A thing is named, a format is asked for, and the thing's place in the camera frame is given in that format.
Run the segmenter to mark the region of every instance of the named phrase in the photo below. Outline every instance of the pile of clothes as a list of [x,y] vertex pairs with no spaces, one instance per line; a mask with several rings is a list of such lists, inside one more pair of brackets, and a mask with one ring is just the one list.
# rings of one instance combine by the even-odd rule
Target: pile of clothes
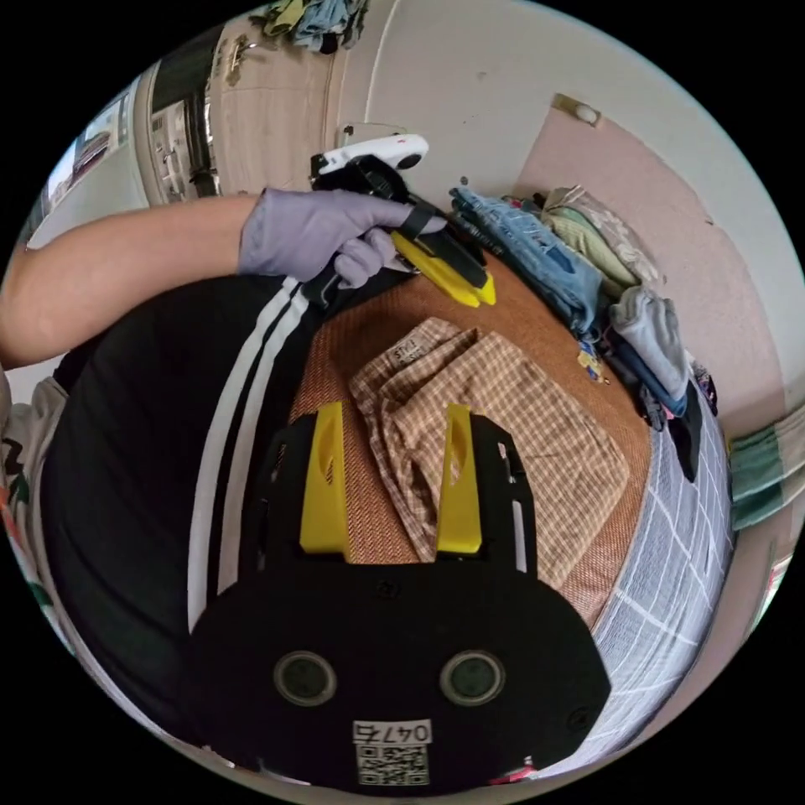
[[637,233],[580,185],[531,199],[489,198],[466,187],[450,195],[456,225],[565,323],[583,365],[603,358],[644,419],[656,430],[670,429],[684,473],[694,480],[697,388],[716,414],[715,384],[685,351],[673,302],[647,287],[662,277]]
[[538,575],[555,589],[604,526],[629,479],[613,438],[497,333],[426,319],[359,370],[350,392],[383,485],[423,562],[436,557],[450,403],[482,411],[514,434],[534,495]]
[[355,45],[368,10],[369,0],[272,0],[249,20],[268,43],[287,40],[330,55]]

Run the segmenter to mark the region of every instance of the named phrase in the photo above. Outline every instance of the black strap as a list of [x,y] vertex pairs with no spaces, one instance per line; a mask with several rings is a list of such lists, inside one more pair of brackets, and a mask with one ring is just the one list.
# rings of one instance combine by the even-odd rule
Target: black strap
[[434,206],[420,201],[411,210],[411,214],[405,219],[398,231],[409,241],[415,241],[422,234],[422,230],[428,222],[438,214],[439,211]]

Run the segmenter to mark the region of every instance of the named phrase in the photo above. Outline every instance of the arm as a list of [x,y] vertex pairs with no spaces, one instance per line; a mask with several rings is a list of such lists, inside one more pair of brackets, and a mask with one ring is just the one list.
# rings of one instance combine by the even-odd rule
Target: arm
[[60,355],[163,291],[234,274],[256,202],[232,196],[123,213],[19,248],[0,288],[0,365]]

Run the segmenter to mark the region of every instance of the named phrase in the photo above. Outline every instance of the white sticker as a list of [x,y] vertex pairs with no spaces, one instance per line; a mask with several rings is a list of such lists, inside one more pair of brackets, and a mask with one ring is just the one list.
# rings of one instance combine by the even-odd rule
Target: white sticker
[[358,782],[362,786],[427,786],[430,719],[353,721]]
[[352,742],[355,744],[423,746],[432,743],[433,739],[430,719],[352,722]]

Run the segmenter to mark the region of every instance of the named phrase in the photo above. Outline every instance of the purple glove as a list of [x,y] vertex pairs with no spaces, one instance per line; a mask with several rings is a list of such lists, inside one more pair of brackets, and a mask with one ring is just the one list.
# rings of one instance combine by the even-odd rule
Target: purple glove
[[[342,285],[359,288],[397,254],[383,229],[401,226],[411,207],[345,190],[264,190],[243,227],[240,274],[286,275],[306,283],[334,254]],[[433,218],[423,234],[444,227]]]

